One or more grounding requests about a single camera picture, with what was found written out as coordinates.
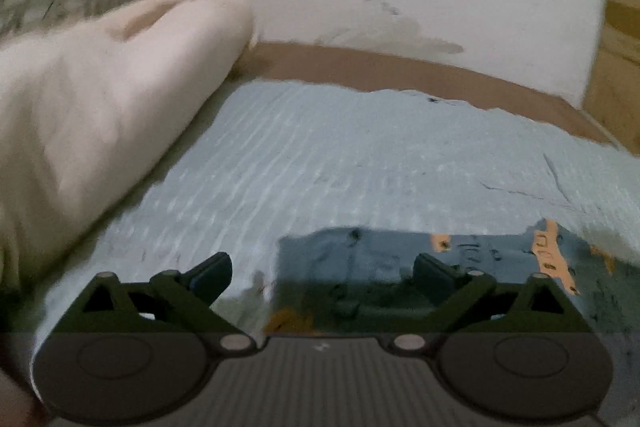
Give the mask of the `blue pants with orange cars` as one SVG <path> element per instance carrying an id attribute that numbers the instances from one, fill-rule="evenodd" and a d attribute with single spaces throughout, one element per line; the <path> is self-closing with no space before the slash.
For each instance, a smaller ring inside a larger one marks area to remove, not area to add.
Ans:
<path id="1" fill-rule="evenodd" d="M 264 332 L 414 333 L 475 274 L 523 284 L 540 273 L 594 317 L 615 270 L 612 256 L 548 219 L 506 235 L 323 229 L 280 239 Z"/>

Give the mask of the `light blue bedspread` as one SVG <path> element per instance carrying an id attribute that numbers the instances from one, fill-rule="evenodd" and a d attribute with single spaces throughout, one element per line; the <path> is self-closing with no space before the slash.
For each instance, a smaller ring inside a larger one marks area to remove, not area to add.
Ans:
<path id="1" fill-rule="evenodd" d="M 544 219 L 587 243 L 570 265 L 616 374 L 602 413 L 639 421 L 639 161 L 500 109 L 411 91 L 229 84 L 157 167 L 18 303 L 9 352 L 28 376 L 93 274 L 144 281 L 217 251 L 216 311 L 259 335 L 329 287 L 397 294 L 433 233 L 521 234 Z"/>

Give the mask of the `cream rolled blanket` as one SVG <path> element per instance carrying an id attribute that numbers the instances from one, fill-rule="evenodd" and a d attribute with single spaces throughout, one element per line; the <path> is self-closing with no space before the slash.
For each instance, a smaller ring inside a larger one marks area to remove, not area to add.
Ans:
<path id="1" fill-rule="evenodd" d="M 138 0 L 1 47 L 1 287 L 48 271 L 186 130 L 254 37 L 250 0 Z"/>

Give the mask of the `brown mattress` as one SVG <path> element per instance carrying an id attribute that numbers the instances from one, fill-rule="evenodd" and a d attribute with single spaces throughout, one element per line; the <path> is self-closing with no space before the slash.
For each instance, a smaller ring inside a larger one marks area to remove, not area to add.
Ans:
<path id="1" fill-rule="evenodd" d="M 364 92 L 420 91 L 481 109 L 500 108 L 594 142 L 613 142 L 562 98 L 449 65 L 332 46 L 261 42 L 236 70 L 246 77 L 331 83 Z"/>

